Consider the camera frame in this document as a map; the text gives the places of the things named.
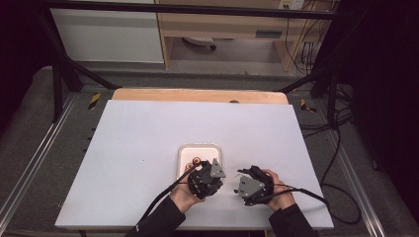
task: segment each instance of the white cabinet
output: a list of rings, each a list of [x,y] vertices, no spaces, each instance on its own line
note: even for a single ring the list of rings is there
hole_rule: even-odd
[[[100,2],[154,3],[152,0]],[[73,60],[163,63],[154,13],[66,9],[51,9],[51,12]]]

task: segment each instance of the white tray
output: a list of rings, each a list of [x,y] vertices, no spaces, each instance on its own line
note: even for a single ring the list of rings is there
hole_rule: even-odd
[[[185,167],[188,163],[192,163],[192,160],[195,157],[200,157],[202,161],[208,160],[211,163],[215,158],[219,165],[222,167],[221,149],[218,145],[212,143],[184,144],[179,147],[178,170],[176,173],[176,178],[179,178],[181,175],[183,175],[183,173],[185,173]]]

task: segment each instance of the metal bracket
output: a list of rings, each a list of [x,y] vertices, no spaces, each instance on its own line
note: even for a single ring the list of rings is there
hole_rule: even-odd
[[[222,171],[221,166],[216,161],[216,158],[213,158],[212,165],[210,167],[210,176],[213,178],[225,178],[225,173]]]
[[[240,178],[240,184],[238,186],[237,193],[242,198],[248,198],[261,191],[264,187],[265,185],[262,182],[250,179],[246,176],[242,176]]]

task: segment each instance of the wrist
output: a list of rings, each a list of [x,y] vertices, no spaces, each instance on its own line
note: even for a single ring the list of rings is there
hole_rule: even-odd
[[[169,198],[171,200],[173,200],[173,202],[176,204],[176,206],[178,207],[178,209],[185,214],[193,205],[193,203],[191,201],[187,201],[186,199],[180,197],[179,195],[177,195],[176,192],[172,192],[169,195]]]
[[[290,207],[293,204],[295,204],[295,200],[293,199],[293,196],[289,194],[285,194],[282,197],[274,197],[268,203],[268,207],[270,207],[271,210],[273,211],[277,211],[278,209],[285,209],[287,207]]]

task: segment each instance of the black metal frame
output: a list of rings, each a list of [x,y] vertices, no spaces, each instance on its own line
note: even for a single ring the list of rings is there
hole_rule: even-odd
[[[108,89],[118,89],[105,79],[99,77],[83,66],[73,61],[66,53],[60,37],[55,34],[51,25],[44,15],[44,11],[54,9],[76,9],[94,11],[121,11],[121,12],[150,12],[150,13],[176,13],[176,14],[202,14],[202,15],[226,15],[226,16],[248,16],[267,18],[288,18],[288,19],[318,19],[318,20],[348,20],[353,15],[334,12],[311,12],[280,9],[258,9],[258,8],[237,8],[237,7],[214,7],[214,6],[193,6],[193,5],[169,5],[169,4],[141,4],[141,3],[114,3],[114,2],[91,2],[91,1],[68,1],[68,0],[37,0],[34,4],[34,14],[44,32],[48,36],[50,44],[55,52],[56,62],[53,67],[55,113],[53,121],[56,121],[62,112],[61,78],[64,79],[70,91],[80,91],[83,87],[76,72],[82,73],[90,79],[98,82]],[[299,80],[288,87],[279,90],[288,93],[300,85],[313,81],[325,70],[312,72],[302,80]]]

